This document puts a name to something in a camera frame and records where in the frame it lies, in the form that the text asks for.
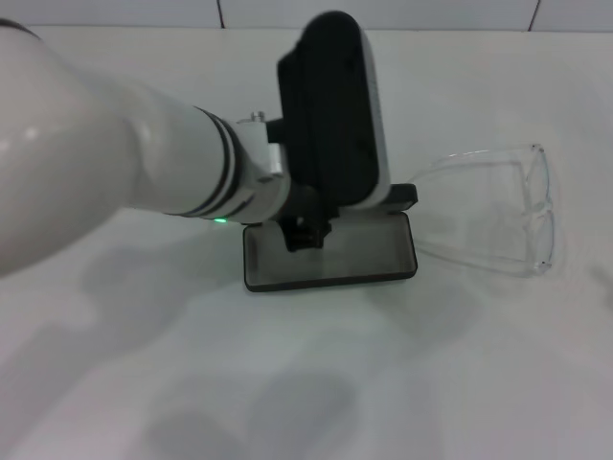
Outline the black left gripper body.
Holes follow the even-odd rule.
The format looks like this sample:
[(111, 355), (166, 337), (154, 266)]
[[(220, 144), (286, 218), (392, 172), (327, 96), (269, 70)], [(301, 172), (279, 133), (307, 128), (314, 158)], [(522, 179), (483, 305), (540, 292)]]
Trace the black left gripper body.
[(327, 235), (331, 231), (329, 221), (329, 208), (317, 190), (306, 185), (290, 186), (280, 211), (280, 227), (285, 235)]

